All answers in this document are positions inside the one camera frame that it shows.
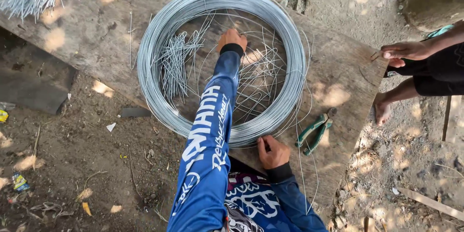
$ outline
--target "concrete pillar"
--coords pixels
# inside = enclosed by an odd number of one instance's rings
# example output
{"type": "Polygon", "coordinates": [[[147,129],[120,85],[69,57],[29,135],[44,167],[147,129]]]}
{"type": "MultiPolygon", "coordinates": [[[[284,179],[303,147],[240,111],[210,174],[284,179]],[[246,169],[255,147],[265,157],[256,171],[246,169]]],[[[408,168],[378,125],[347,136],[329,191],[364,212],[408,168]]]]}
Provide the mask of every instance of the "concrete pillar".
{"type": "Polygon", "coordinates": [[[403,6],[406,21],[425,32],[464,19],[464,0],[405,0],[403,6]]]}

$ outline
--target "pliers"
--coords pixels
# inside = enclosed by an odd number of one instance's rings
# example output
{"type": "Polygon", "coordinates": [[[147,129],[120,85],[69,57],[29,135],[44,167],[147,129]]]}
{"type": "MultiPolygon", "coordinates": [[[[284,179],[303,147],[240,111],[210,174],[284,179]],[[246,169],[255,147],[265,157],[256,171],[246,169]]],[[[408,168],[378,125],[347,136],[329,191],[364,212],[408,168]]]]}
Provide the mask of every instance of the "pliers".
{"type": "Polygon", "coordinates": [[[303,145],[304,140],[308,135],[313,132],[314,130],[318,129],[320,126],[319,133],[316,136],[316,139],[313,142],[308,143],[308,147],[304,149],[303,153],[305,155],[309,155],[311,152],[313,152],[319,143],[322,140],[322,137],[324,136],[325,130],[330,128],[332,126],[333,120],[331,119],[335,114],[337,113],[337,108],[332,107],[328,110],[327,113],[323,113],[320,116],[317,117],[317,120],[313,122],[310,126],[306,127],[298,136],[297,142],[295,142],[295,146],[301,147],[303,145]]]}

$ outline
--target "black cuff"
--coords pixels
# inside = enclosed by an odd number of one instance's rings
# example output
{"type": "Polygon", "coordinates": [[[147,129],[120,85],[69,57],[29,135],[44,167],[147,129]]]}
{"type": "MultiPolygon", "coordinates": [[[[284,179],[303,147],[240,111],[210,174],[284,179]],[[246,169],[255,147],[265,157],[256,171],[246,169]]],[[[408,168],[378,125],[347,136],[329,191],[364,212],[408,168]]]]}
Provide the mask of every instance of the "black cuff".
{"type": "Polygon", "coordinates": [[[227,51],[234,51],[235,53],[239,54],[239,57],[242,57],[244,53],[243,48],[239,44],[229,43],[229,44],[224,45],[221,48],[219,55],[222,55],[222,53],[227,52],[227,51]]]}
{"type": "Polygon", "coordinates": [[[277,168],[267,169],[266,173],[267,173],[269,182],[274,183],[274,184],[283,182],[287,180],[288,178],[290,178],[291,176],[293,176],[293,172],[291,171],[291,168],[290,168],[290,163],[288,162],[277,168]]]}

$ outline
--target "black shorts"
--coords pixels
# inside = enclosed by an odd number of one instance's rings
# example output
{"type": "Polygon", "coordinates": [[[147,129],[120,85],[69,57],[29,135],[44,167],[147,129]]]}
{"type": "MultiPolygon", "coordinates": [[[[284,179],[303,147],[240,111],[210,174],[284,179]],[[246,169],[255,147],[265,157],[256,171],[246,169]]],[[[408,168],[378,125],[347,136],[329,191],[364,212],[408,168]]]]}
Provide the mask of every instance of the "black shorts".
{"type": "Polygon", "coordinates": [[[439,51],[427,59],[403,59],[405,66],[387,67],[385,76],[413,76],[414,86],[421,96],[464,95],[464,43],[439,51]]]}

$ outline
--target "leg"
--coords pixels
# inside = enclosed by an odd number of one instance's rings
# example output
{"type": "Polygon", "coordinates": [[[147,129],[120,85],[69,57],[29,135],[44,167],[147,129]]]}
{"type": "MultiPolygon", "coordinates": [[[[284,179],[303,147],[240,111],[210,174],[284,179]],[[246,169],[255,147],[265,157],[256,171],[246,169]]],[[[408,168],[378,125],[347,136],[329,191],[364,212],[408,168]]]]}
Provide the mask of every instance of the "leg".
{"type": "Polygon", "coordinates": [[[390,104],[393,102],[411,99],[419,96],[414,86],[414,78],[411,77],[397,87],[385,93],[378,93],[374,99],[375,118],[377,125],[382,126],[390,118],[390,104]]]}

